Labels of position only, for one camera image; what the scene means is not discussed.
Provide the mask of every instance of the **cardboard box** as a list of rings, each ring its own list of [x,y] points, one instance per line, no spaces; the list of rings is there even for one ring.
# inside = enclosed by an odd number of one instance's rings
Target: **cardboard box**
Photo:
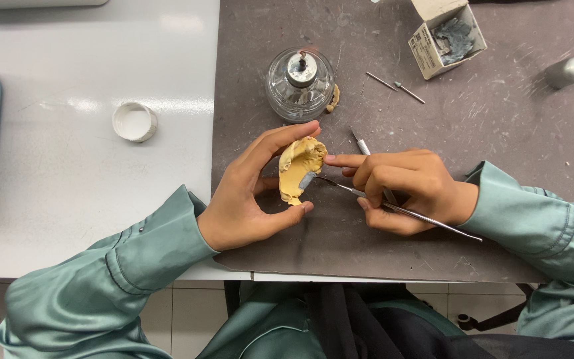
[[[412,0],[412,2],[424,22],[409,40],[409,46],[426,80],[461,65],[487,48],[468,0]],[[437,53],[438,47],[431,36],[431,30],[454,17],[471,26],[469,36],[473,38],[473,48],[462,60],[444,66],[442,58]]]

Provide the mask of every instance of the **hand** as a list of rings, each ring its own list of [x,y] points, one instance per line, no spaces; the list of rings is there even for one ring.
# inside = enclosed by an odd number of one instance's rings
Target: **hand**
[[[243,247],[269,238],[300,222],[312,202],[290,206],[281,213],[263,212],[254,196],[278,188],[278,177],[262,177],[263,167],[293,141],[320,134],[318,121],[265,131],[234,160],[221,179],[212,201],[196,219],[205,242],[214,250]]]
[[[367,225],[402,236],[434,227],[402,213],[380,208],[384,188],[403,190],[411,198],[403,208],[412,209],[445,224],[465,223],[473,214],[479,188],[454,181],[438,155],[429,150],[410,148],[400,153],[365,155],[327,155],[325,163],[346,167],[342,174],[353,177],[353,186],[367,198],[358,198]]]

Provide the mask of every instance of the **grey tabletop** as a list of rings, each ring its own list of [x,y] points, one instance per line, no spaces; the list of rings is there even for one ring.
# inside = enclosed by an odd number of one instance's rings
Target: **grey tabletop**
[[[472,4],[489,48],[424,80],[407,41],[422,23],[410,0],[222,1],[212,147],[212,193],[253,137],[284,123],[265,98],[269,62],[288,47],[331,61],[340,104],[321,116],[330,153],[359,153],[349,125],[373,153],[428,148],[454,178],[489,160],[522,185],[574,201],[574,85],[548,88],[542,70],[574,56],[574,0]],[[367,77],[402,82],[427,103]],[[275,173],[270,164],[267,173]],[[338,169],[325,176],[350,184]],[[312,184],[315,210],[269,240],[216,257],[237,270],[393,279],[537,282],[543,275],[492,241],[440,229],[399,238],[368,228],[354,196]],[[286,204],[259,198],[267,212]]]

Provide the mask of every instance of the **tiled floor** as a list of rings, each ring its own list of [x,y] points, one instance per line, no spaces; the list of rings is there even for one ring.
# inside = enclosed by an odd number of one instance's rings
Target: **tiled floor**
[[[10,282],[12,279],[0,279],[0,323],[5,316],[3,297]],[[409,283],[407,288],[452,321],[460,313],[484,320],[524,301],[514,284]],[[141,320],[151,343],[176,359],[194,358],[227,320],[223,282],[176,281],[150,297]],[[515,325],[486,333],[515,333]]]

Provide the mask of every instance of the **label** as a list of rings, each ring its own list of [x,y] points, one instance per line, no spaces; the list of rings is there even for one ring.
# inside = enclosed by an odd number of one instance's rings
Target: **label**
[[[409,40],[409,46],[425,78],[429,78],[437,69],[442,67],[442,63],[433,56],[436,51],[431,43],[431,34],[426,24],[422,24],[418,31],[413,34]]]

